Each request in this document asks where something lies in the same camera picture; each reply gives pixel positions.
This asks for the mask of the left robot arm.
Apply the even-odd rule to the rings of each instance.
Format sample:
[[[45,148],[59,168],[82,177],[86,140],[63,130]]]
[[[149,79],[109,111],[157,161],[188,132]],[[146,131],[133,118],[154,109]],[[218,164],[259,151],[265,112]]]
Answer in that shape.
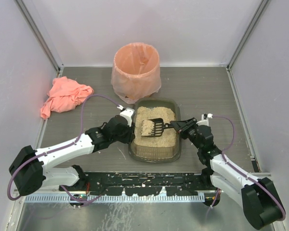
[[[91,128],[75,139],[40,149],[26,146],[20,150],[9,167],[11,180],[19,196],[30,195],[42,187],[82,187],[86,175],[79,166],[58,168],[73,158],[108,148],[115,142],[129,144],[134,138],[132,111],[125,110],[99,127]]]

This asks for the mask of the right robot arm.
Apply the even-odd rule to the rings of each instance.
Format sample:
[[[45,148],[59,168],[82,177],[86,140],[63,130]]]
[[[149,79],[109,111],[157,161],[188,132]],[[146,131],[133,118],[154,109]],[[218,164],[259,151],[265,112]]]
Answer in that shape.
[[[171,121],[171,125],[182,139],[190,140],[197,148],[199,160],[206,166],[204,181],[236,201],[253,228],[259,230],[286,218],[273,181],[267,177],[258,178],[232,162],[214,143],[207,119]]]

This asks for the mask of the black slotted litter scoop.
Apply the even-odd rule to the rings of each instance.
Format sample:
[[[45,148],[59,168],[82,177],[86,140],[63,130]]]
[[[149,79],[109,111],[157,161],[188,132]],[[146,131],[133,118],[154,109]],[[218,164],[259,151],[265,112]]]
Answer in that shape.
[[[161,137],[164,130],[173,128],[170,123],[165,123],[162,118],[144,120],[142,122],[142,137],[156,138]]]

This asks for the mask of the dark green litter box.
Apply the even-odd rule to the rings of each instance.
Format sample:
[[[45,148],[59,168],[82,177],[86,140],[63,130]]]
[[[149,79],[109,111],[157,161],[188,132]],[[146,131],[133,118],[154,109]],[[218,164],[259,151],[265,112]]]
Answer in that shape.
[[[152,163],[168,163],[181,155],[181,139],[170,122],[181,119],[177,103],[171,99],[143,98],[135,106],[135,139],[129,145],[132,158]]]

